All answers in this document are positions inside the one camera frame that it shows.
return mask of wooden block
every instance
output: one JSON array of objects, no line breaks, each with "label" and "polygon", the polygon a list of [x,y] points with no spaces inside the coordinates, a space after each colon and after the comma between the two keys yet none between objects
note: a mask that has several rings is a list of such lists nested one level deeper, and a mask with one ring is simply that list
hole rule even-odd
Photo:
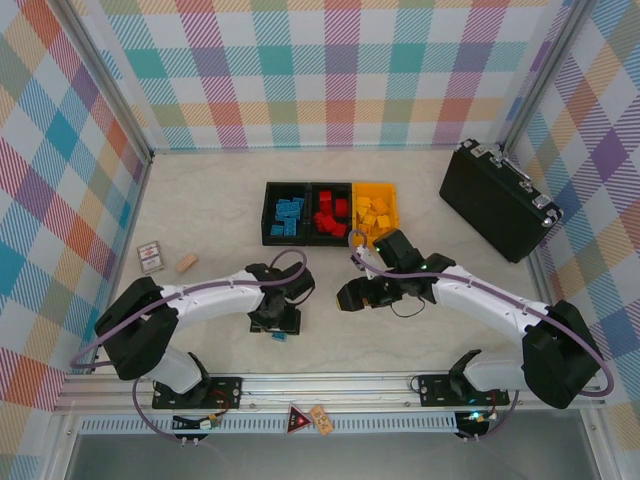
[{"label": "wooden block", "polygon": [[193,253],[190,253],[188,255],[185,255],[175,268],[178,273],[184,273],[191,267],[193,267],[196,263],[198,263],[198,257],[196,257]]},{"label": "wooden block", "polygon": [[327,417],[327,414],[325,413],[321,405],[316,405],[315,407],[313,407],[309,411],[309,414],[313,419],[313,423],[316,424],[316,427],[323,436],[329,435],[331,432],[333,432],[333,424],[331,423],[331,420],[329,420],[329,417]]}]

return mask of black bracket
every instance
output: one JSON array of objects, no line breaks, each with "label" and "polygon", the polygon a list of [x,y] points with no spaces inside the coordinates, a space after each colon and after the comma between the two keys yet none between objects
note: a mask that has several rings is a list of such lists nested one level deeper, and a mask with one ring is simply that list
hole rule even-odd
[{"label": "black bracket", "polygon": [[175,393],[168,386],[155,382],[155,390],[151,408],[154,410],[237,410],[242,397],[241,377],[211,377],[209,388],[204,399],[194,406],[183,395]]},{"label": "black bracket", "polygon": [[461,432],[456,433],[460,438],[469,438],[469,436],[475,437],[478,435],[481,437],[489,431],[489,421],[478,422],[469,418],[469,412],[456,412],[456,425]]},{"label": "black bracket", "polygon": [[460,400],[458,394],[451,388],[451,376],[441,375],[418,375],[417,388],[420,392],[420,405],[423,407],[492,407],[494,405],[493,395],[495,395],[496,406],[509,405],[509,394],[501,390],[491,390],[489,392],[469,392],[468,401]]}]

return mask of black briefcase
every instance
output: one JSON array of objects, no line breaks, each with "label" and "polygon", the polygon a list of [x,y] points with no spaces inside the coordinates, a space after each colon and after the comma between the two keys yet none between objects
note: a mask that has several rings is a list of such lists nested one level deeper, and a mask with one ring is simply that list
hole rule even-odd
[{"label": "black briefcase", "polygon": [[562,217],[562,209],[526,173],[472,139],[453,152],[440,196],[513,263],[531,253]]}]

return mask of small card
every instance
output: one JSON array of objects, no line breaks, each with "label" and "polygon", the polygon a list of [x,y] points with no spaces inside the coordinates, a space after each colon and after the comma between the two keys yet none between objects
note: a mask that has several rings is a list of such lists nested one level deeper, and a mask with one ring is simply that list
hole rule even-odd
[{"label": "small card", "polygon": [[164,268],[160,244],[157,241],[138,247],[138,259],[140,260],[142,273],[145,275]]},{"label": "small card", "polygon": [[316,405],[311,410],[309,410],[309,414],[313,419],[313,423],[316,424],[316,427],[320,431],[322,435],[329,435],[333,432],[333,424],[327,414],[323,410],[321,405]]}]

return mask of briefcase handle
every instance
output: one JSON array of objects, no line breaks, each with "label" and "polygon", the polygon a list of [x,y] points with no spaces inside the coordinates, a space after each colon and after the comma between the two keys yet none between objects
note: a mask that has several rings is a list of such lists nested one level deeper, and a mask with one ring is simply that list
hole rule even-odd
[{"label": "briefcase handle", "polygon": [[509,158],[505,157],[502,154],[502,152],[491,151],[491,153],[493,154],[493,158],[491,159],[491,162],[493,162],[498,168],[501,168],[503,165],[506,165],[507,167],[509,167],[517,175],[519,175],[520,178],[522,178],[522,181],[520,182],[520,186],[529,193],[533,192],[533,180],[529,175],[524,173],[524,171],[521,170],[520,167],[518,167],[515,163],[513,163]]}]

